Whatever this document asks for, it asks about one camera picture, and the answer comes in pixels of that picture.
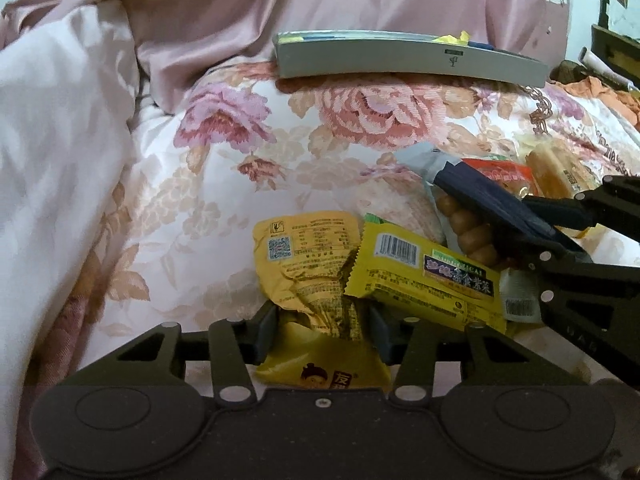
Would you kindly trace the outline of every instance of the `floral bedsheet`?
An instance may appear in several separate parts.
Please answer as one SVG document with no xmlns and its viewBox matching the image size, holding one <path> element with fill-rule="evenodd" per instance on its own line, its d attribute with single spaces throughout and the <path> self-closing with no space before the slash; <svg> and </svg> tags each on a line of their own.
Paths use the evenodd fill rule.
<svg viewBox="0 0 640 480">
<path fill-rule="evenodd" d="M 260 220 L 371 211 L 442 240 L 420 179 L 396 164 L 400 147 L 428 140 L 460 156 L 518 160 L 555 137 L 599 177 L 640 172 L 640 134 L 598 99 L 553 84 L 409 74 L 278 80 L 271 63 L 237 64 L 207 73 L 175 116 L 146 86 L 130 128 L 135 152 L 34 356 L 36 382 L 60 379 L 163 321 L 193 331 L 250 317 L 264 301 L 252 240 Z M 638 244 L 613 232 L 583 243 L 601 262 L 640 264 Z M 583 354 L 564 363 L 567 353 L 553 352 L 565 344 L 559 337 L 526 343 L 593 380 L 604 375 Z M 191 366 L 188 380 L 207 391 L 207 367 Z"/>
</svg>

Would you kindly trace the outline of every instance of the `pink satin fabric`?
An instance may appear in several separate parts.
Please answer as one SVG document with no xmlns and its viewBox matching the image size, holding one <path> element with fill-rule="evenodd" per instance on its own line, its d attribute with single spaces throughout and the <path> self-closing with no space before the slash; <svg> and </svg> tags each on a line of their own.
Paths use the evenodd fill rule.
<svg viewBox="0 0 640 480">
<path fill-rule="evenodd" d="M 18 0 L 5 8 L 4 41 L 60 19 L 95 0 Z M 475 41 L 519 52 L 538 24 L 545 0 L 122 0 L 152 82 L 153 96 L 175 111 L 211 66 L 264 60 L 276 32 L 360 28 L 423 34 L 466 30 Z"/>
</svg>

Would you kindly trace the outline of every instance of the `red snack package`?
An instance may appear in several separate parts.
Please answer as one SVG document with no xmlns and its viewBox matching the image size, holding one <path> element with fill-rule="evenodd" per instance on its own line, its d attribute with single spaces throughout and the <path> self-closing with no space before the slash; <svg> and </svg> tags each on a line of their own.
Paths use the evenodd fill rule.
<svg viewBox="0 0 640 480">
<path fill-rule="evenodd" d="M 540 196 L 533 174 L 527 166 L 510 160 L 487 158 L 463 158 L 462 160 L 518 198 L 524 198 L 527 195 Z"/>
</svg>

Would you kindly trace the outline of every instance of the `orange cloth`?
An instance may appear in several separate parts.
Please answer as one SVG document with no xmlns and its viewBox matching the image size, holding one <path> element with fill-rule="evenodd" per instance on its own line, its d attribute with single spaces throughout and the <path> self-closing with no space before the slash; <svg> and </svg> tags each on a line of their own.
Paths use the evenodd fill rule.
<svg viewBox="0 0 640 480">
<path fill-rule="evenodd" d="M 576 97 L 596 97 L 600 99 L 607 108 L 617 111 L 629 121 L 636 130 L 640 131 L 640 103 L 632 97 L 629 92 L 616 92 L 608 86 L 603 85 L 598 78 L 592 76 L 588 76 L 587 79 L 583 79 L 577 83 L 569 83 L 567 85 L 556 83 L 556 85 L 563 88 L 568 94 Z"/>
</svg>

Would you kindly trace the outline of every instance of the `white pillow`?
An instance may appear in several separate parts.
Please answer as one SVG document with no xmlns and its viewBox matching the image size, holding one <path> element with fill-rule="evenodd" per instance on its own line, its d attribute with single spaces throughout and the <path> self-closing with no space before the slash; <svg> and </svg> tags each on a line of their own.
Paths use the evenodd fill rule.
<svg viewBox="0 0 640 480">
<path fill-rule="evenodd" d="M 71 292 L 130 153 L 138 77 L 117 0 L 0 52 L 0 479 L 36 338 Z"/>
</svg>

